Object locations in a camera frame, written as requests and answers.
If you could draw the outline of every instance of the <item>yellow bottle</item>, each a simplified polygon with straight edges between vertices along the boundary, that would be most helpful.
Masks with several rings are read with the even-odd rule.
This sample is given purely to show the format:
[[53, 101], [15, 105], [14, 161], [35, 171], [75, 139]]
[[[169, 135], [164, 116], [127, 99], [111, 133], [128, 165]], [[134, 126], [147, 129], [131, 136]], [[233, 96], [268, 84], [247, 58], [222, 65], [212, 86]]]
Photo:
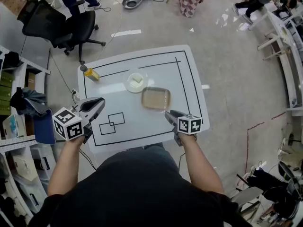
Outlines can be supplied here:
[[86, 65], [81, 65], [80, 70], [84, 72], [84, 75], [92, 81], [99, 81], [100, 76], [92, 68], [87, 68]]

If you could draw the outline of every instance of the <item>bottle cap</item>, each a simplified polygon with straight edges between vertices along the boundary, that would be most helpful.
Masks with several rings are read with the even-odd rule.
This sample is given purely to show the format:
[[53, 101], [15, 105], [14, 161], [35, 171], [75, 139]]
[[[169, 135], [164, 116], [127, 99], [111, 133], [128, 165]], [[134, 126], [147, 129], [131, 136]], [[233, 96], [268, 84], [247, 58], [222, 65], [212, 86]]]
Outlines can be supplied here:
[[83, 71], [83, 72], [86, 72], [88, 70], [88, 68], [87, 68], [86, 65], [81, 65], [80, 70]]

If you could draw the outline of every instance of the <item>chair armrest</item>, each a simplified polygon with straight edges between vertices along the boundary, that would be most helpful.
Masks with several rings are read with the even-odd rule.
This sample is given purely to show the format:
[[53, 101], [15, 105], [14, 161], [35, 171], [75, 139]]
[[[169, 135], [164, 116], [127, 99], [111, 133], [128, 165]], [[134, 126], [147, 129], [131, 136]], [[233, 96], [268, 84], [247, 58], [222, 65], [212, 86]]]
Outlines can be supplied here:
[[75, 3], [73, 3], [73, 4], [71, 4], [71, 5], [69, 6], [69, 8], [75, 7], [75, 6], [79, 6], [79, 5], [83, 4], [83, 3], [85, 3], [85, 0], [77, 1], [77, 2], [75, 2]]
[[66, 44], [67, 42], [69, 42], [72, 38], [72, 34], [68, 34], [68, 35], [64, 35], [62, 37], [56, 38], [53, 42], [54, 46], [57, 46], [59, 44]]

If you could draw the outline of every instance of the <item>black office chair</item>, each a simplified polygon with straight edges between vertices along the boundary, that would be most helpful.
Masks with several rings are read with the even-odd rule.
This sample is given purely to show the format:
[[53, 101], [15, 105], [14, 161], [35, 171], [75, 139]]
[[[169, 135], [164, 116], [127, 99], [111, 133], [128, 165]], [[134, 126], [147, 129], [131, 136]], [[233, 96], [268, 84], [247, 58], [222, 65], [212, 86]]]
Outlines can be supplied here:
[[[71, 7], [81, 5], [84, 2], [85, 0], [78, 1]], [[94, 11], [86, 11], [66, 19], [47, 1], [30, 0], [21, 10], [17, 20], [24, 24], [22, 29], [24, 35], [47, 39], [54, 48], [65, 48], [66, 55], [69, 55], [75, 45], [79, 45], [79, 62], [84, 64], [85, 61], [82, 60], [84, 43], [105, 46], [105, 42], [89, 39], [92, 31], [99, 29], [98, 25], [95, 25], [95, 18]]]

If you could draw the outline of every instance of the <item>gray floor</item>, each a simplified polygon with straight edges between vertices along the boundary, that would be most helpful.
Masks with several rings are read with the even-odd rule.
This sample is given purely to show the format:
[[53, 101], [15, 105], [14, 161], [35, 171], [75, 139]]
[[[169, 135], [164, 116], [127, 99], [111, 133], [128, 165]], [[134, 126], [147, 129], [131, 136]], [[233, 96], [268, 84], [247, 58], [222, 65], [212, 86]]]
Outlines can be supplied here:
[[[154, 2], [145, 0], [134, 10], [122, 10], [120, 31], [138, 30], [141, 34], [115, 37], [103, 51], [101, 58], [136, 50], [177, 44], [188, 44], [193, 52], [204, 90], [210, 129], [198, 135], [198, 142], [211, 164], [216, 167], [226, 193], [233, 194], [236, 174], [244, 174], [249, 134], [248, 169], [266, 161], [269, 170], [277, 164], [276, 152], [283, 138], [281, 129], [286, 124], [286, 96], [283, 74], [276, 59], [263, 61], [264, 52], [257, 45], [264, 39], [261, 29], [248, 31], [248, 25], [231, 10], [233, 2], [241, 0], [204, 0], [193, 18], [180, 14], [178, 0]], [[102, 0], [106, 13], [96, 11], [100, 29], [91, 38], [108, 42], [120, 24], [120, 5], [114, 0]], [[61, 12], [69, 14], [67, 8]], [[256, 12], [253, 19], [260, 16]], [[94, 61], [102, 51], [96, 44], [83, 46], [83, 60]], [[78, 47], [65, 56], [62, 50], [53, 49], [52, 55], [68, 86], [78, 89]], [[50, 58], [51, 75], [47, 78], [48, 104], [58, 110], [72, 104], [71, 95]], [[258, 123], [263, 123], [248, 131]], [[174, 141], [164, 143], [178, 163], [184, 153]], [[83, 150], [94, 162], [89, 148]], [[100, 165], [115, 152], [95, 155]], [[93, 172], [84, 158], [80, 158], [79, 180]], [[189, 180], [185, 158], [180, 163], [181, 175]]]

